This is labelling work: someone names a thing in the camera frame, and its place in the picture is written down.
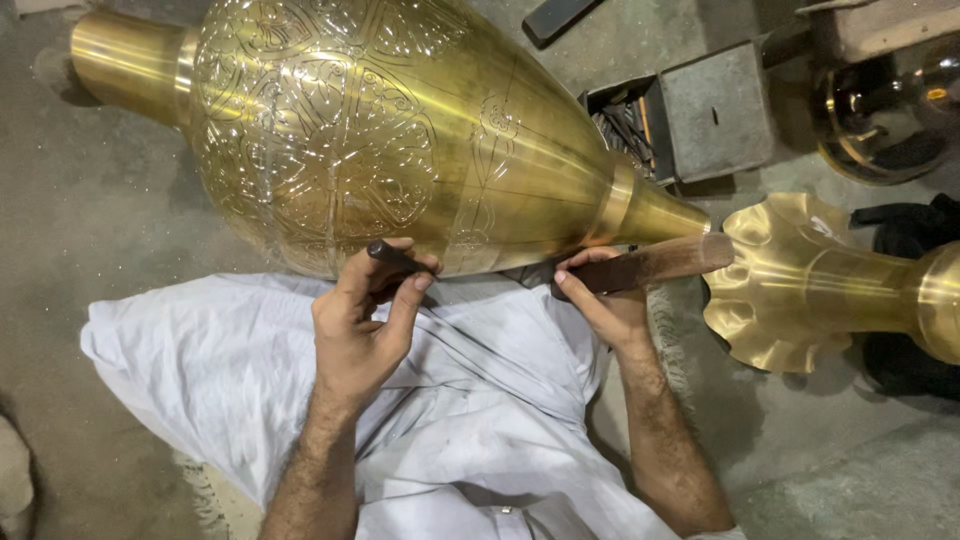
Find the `hand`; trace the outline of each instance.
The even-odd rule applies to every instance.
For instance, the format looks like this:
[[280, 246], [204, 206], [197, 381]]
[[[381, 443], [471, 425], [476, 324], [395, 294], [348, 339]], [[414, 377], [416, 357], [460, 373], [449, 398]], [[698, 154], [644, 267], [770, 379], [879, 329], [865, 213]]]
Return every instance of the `hand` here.
[[[387, 239], [407, 255], [411, 238]], [[436, 257], [415, 257], [434, 273], [443, 267]], [[404, 279], [366, 250], [351, 257], [337, 285], [312, 306], [317, 345], [314, 402], [355, 414], [410, 352], [414, 320], [427, 287], [428, 272]], [[393, 299], [387, 322], [372, 321], [376, 307]]]
[[638, 288], [595, 296], [567, 270], [620, 255], [611, 247], [588, 248], [558, 264], [554, 275], [560, 289], [580, 309], [600, 339], [613, 347], [618, 358], [652, 352], [646, 290]]

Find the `white garment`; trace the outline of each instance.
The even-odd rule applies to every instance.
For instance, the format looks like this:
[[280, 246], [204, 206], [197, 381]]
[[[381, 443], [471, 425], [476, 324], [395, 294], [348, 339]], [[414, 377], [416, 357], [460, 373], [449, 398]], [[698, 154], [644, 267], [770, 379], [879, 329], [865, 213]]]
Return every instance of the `white garment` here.
[[[315, 377], [310, 303], [330, 286], [216, 275], [98, 302], [82, 348], [144, 425], [266, 506]], [[677, 538], [588, 442], [606, 359], [575, 307], [499, 275], [428, 293], [357, 422], [357, 538]]]

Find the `brass vase with wavy rim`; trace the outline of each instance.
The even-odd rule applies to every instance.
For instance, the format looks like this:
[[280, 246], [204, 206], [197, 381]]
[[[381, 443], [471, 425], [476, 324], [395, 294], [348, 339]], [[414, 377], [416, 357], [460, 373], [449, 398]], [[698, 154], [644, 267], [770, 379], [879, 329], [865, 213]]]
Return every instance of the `brass vase with wavy rim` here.
[[194, 29], [94, 12], [71, 49], [104, 103], [183, 131], [236, 231], [309, 275], [380, 236], [456, 275], [709, 229], [457, 0], [219, 0]]
[[707, 324], [731, 356], [768, 371], [812, 372], [851, 332], [909, 334], [960, 364], [960, 242], [920, 260], [851, 247], [849, 216], [805, 193], [774, 193], [735, 212], [724, 233], [734, 263], [704, 278]]

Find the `brass ring band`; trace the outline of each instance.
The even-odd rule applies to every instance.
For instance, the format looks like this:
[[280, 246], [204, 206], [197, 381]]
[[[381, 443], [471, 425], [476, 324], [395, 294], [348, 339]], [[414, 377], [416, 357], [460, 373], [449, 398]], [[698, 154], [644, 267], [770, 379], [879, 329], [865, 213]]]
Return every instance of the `brass ring band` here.
[[610, 193], [600, 204], [597, 219], [593, 220], [587, 235], [580, 242], [580, 245], [585, 248], [610, 244], [620, 231], [623, 218], [627, 215], [627, 208], [630, 206], [630, 199], [634, 195], [636, 175], [633, 161], [625, 154], [610, 152], [610, 155], [614, 159], [613, 185]]
[[200, 28], [191, 27], [183, 36], [183, 45], [177, 56], [174, 74], [174, 114], [181, 130], [190, 126], [190, 80], [193, 79], [193, 61], [197, 55]]

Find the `brass vase base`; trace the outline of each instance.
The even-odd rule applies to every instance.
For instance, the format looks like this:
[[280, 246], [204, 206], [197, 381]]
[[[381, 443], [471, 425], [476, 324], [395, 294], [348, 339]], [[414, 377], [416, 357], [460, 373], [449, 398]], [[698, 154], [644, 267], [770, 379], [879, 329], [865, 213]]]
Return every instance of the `brass vase base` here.
[[737, 360], [809, 373], [854, 331], [909, 334], [960, 364], [960, 242], [920, 260], [850, 247], [849, 217], [805, 193], [775, 193], [732, 214], [733, 265], [705, 275], [707, 324]]

